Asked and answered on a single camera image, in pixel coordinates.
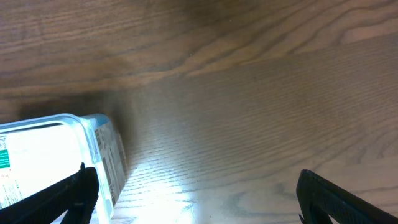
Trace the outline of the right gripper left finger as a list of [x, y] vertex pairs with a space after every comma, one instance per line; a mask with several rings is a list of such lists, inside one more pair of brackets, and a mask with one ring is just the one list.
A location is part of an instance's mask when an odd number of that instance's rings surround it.
[[1, 209], [1, 223], [88, 224], [98, 201], [99, 180], [94, 167], [80, 170], [13, 205]]

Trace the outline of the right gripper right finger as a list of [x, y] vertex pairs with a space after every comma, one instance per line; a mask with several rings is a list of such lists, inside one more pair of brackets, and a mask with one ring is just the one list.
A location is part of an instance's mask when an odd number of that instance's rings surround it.
[[302, 223], [397, 223], [397, 217], [304, 169], [296, 186]]

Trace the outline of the white green medicine box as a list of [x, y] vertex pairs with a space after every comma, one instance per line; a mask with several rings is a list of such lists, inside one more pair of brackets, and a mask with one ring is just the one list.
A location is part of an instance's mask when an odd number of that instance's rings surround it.
[[66, 125], [1, 134], [1, 208], [76, 173], [83, 162], [78, 139]]

